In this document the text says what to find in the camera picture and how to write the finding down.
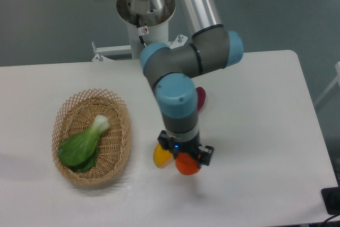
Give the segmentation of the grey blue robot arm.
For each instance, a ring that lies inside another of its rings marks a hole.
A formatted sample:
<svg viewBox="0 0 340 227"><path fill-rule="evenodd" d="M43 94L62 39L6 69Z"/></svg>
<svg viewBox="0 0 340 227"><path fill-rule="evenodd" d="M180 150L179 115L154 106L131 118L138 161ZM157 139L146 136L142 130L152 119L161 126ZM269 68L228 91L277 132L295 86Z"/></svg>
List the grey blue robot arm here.
<svg viewBox="0 0 340 227"><path fill-rule="evenodd" d="M226 31L213 0L181 0L192 41L168 42L168 23L175 0L117 0L116 8L129 28L133 58L154 93L165 130L158 150L175 159L178 170L209 165L214 148L200 143L198 111L205 93L192 79L238 63L243 44L234 31Z"/></svg>

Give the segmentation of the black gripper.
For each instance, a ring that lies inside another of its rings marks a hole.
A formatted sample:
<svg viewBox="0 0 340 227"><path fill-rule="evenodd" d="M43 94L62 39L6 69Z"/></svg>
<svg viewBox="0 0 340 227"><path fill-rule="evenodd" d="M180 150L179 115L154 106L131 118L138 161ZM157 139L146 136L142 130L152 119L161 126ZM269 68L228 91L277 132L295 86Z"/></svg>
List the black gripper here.
<svg viewBox="0 0 340 227"><path fill-rule="evenodd" d="M165 130L158 136L158 143L163 151L170 153L173 159L177 159L180 153L188 154L197 160L198 168L209 166L214 153L213 146L203 147L200 143L200 133L197 133L188 141L179 141L176 137L169 137Z"/></svg>

